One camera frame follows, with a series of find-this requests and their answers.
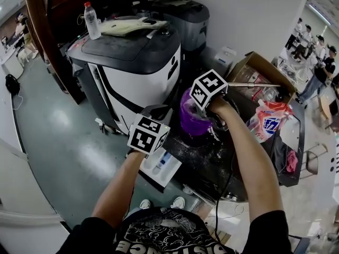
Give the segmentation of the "white black cleaning machine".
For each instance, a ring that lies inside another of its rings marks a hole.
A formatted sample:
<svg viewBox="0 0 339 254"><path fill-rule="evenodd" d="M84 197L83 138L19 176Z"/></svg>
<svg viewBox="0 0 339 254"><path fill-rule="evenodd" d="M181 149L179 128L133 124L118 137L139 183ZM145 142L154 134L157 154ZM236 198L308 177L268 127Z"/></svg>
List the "white black cleaning machine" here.
<svg viewBox="0 0 339 254"><path fill-rule="evenodd" d="M92 40L86 34L67 57L97 118L127 134L145 107L170 102L180 74L181 39L171 24L124 37Z"/></svg>

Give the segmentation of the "silver metal tube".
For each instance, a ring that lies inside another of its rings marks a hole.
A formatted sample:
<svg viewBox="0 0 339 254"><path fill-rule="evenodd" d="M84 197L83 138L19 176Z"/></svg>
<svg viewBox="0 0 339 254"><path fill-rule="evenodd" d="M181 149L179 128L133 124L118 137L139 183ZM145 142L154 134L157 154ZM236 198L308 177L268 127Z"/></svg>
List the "silver metal tube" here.
<svg viewBox="0 0 339 254"><path fill-rule="evenodd" d="M228 87L280 87L280 85L275 84L262 84L262 83L228 83Z"/></svg>

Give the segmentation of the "brown cardboard box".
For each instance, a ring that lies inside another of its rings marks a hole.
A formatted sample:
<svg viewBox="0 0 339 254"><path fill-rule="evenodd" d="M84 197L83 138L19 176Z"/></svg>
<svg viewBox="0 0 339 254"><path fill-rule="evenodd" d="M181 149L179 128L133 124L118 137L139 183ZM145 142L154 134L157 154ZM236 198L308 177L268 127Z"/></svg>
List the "brown cardboard box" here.
<svg viewBox="0 0 339 254"><path fill-rule="evenodd" d="M289 104L292 101L292 97L295 95L296 89L291 81L289 81L288 78L274 64L267 61L255 51L247 53L245 58L235 64L227 77L225 77L225 80L228 82L235 81L235 78L245 66L253 68L272 84L281 85L285 91L283 98L284 103Z"/></svg>

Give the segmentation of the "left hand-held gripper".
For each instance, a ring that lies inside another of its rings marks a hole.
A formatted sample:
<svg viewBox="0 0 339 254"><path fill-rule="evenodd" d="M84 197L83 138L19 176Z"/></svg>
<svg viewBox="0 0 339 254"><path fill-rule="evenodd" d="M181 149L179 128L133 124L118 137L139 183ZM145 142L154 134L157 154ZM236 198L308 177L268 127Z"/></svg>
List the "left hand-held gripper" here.
<svg viewBox="0 0 339 254"><path fill-rule="evenodd" d="M173 109L164 104L146 106L130 126L127 145L146 155L161 148L170 132Z"/></svg>

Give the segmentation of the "black printed t-shirt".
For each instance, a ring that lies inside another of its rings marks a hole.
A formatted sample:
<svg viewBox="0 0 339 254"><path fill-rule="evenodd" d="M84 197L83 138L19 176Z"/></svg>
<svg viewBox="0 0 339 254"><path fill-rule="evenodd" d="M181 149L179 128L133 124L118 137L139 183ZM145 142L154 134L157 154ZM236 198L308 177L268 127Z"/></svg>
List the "black printed t-shirt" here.
<svg viewBox="0 0 339 254"><path fill-rule="evenodd" d="M97 217L73 228L56 254L235 254L195 214L174 208L137 211L114 229ZM242 254L292 254L284 211L257 217Z"/></svg>

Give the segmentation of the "clear plastic water bottle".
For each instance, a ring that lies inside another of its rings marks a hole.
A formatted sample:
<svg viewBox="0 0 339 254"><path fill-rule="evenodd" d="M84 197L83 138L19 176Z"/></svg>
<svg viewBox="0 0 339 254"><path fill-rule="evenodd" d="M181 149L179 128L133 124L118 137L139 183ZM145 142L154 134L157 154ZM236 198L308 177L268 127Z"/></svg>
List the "clear plastic water bottle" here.
<svg viewBox="0 0 339 254"><path fill-rule="evenodd" d="M89 36L92 40L96 40L101 36L99 23L97 20L96 12L94 8L91 6L90 2L86 2L84 4L84 20L86 23L86 27L89 33Z"/></svg>

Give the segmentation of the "white plastic container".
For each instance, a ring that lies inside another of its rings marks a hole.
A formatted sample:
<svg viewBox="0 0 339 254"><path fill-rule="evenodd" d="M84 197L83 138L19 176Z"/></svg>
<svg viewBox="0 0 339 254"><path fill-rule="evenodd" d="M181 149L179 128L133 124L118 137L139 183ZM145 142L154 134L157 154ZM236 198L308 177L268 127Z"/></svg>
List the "white plastic container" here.
<svg viewBox="0 0 339 254"><path fill-rule="evenodd" d="M221 76L229 72L237 52L228 46L224 46L221 50L214 56L212 68Z"/></svg>

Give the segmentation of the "black backpack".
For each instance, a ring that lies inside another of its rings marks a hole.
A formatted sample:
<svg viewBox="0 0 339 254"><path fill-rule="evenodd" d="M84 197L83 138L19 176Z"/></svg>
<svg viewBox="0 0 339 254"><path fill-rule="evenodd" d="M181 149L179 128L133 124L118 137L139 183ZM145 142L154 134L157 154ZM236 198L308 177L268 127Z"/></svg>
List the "black backpack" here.
<svg viewBox="0 0 339 254"><path fill-rule="evenodd" d="M21 89L20 83L12 74L5 76L5 86L12 96L18 95Z"/></svg>

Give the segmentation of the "person's white right shoe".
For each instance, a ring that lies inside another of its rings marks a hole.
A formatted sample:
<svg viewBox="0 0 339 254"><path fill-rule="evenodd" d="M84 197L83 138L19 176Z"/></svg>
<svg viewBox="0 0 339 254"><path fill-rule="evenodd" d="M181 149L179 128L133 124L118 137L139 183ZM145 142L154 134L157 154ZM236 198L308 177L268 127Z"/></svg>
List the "person's white right shoe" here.
<svg viewBox="0 0 339 254"><path fill-rule="evenodd" d="M183 210L184 207L185 207L185 198L182 196L178 196L171 204L171 208Z"/></svg>

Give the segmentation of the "curved wooden staircase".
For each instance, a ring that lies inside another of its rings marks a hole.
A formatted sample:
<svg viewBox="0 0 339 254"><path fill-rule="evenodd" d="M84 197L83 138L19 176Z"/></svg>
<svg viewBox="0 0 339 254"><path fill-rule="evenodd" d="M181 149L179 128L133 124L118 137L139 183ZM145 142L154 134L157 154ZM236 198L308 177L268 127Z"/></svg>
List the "curved wooden staircase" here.
<svg viewBox="0 0 339 254"><path fill-rule="evenodd" d="M72 74L71 64L64 58L59 47L72 42L85 32L86 27L78 24L84 13L86 2L90 2L98 16L108 17L114 13L126 13L134 1L147 0L25 0L29 14L31 32L43 59L48 58L58 80L66 92L80 104L85 94Z"/></svg>

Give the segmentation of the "pink cloth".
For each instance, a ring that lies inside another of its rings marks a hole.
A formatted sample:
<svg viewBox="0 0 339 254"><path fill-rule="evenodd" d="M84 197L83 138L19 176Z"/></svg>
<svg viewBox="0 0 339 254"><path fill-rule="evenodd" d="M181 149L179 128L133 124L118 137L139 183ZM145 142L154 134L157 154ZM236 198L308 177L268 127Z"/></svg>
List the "pink cloth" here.
<svg viewBox="0 0 339 254"><path fill-rule="evenodd" d="M290 150L287 154L286 171L288 173L294 173L298 164L298 158L294 150Z"/></svg>

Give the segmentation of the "metal frame chair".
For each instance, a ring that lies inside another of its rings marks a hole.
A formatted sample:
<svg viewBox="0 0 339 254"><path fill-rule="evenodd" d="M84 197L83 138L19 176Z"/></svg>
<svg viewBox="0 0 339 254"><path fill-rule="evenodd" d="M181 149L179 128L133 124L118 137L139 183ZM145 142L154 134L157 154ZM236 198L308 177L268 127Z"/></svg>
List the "metal frame chair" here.
<svg viewBox="0 0 339 254"><path fill-rule="evenodd" d="M316 154L314 152L314 149L317 148L323 148L324 150L320 154ZM324 143L317 143L313 147L309 148L304 152L306 156L306 160L302 163L302 165L305 165L304 169L301 171L307 171L308 174L300 177L300 179L306 179L308 177L318 175L318 169L319 169L319 158L320 156L328 153L328 147Z"/></svg>

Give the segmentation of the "person's right forearm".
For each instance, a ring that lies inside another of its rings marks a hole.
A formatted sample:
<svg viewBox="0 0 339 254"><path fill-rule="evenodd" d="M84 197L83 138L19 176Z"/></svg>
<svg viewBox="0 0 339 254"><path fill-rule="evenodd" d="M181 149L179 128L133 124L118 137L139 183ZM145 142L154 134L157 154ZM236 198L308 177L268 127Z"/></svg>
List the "person's right forearm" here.
<svg viewBox="0 0 339 254"><path fill-rule="evenodd" d="M282 211L283 203L273 163L260 143L233 107L221 96L208 109L217 114L228 126L234 143L238 166L247 192L249 218L272 211Z"/></svg>

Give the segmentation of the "white panel with black marks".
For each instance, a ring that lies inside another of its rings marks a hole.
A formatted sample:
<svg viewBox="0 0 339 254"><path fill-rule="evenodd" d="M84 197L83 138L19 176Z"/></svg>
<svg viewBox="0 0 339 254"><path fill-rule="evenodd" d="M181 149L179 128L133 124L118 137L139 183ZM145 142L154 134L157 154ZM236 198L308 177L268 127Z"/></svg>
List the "white panel with black marks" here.
<svg viewBox="0 0 339 254"><path fill-rule="evenodd" d="M329 154L330 172L336 173L339 170L339 136L336 133L331 135Z"/></svg>

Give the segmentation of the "white table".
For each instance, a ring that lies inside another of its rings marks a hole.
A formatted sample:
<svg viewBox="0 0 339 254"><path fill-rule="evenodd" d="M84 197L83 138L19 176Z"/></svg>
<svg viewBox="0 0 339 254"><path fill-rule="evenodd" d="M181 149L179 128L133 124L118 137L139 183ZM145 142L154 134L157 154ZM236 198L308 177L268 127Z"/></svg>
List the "white table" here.
<svg viewBox="0 0 339 254"><path fill-rule="evenodd" d="M16 57L16 50L14 47L10 47L5 51L4 47L0 44L0 68L2 68L5 75L11 74L16 79L19 79L22 76L24 68Z"/></svg>

